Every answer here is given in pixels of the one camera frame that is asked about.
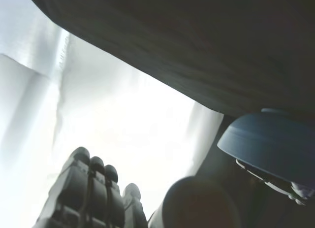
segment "white surface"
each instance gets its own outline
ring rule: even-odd
[[[222,114],[69,36],[30,0],[0,0],[0,22],[0,53],[30,68],[0,63],[3,227],[34,224],[77,146],[116,167],[121,191],[139,186],[147,218],[196,172]]]

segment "dark fabric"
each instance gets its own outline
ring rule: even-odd
[[[315,115],[314,0],[33,0],[56,24],[224,114]]]

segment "gray robotic hand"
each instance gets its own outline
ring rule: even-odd
[[[147,228],[140,191],[129,184],[123,197],[118,175],[99,157],[77,148],[63,165],[33,228]]]

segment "white backdrop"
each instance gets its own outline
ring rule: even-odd
[[[78,146],[134,182],[147,218],[194,174],[222,120],[53,24],[30,0],[0,0],[0,216],[31,227]]]

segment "brown cloth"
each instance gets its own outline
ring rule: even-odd
[[[56,24],[231,116],[315,115],[315,0],[33,0]]]

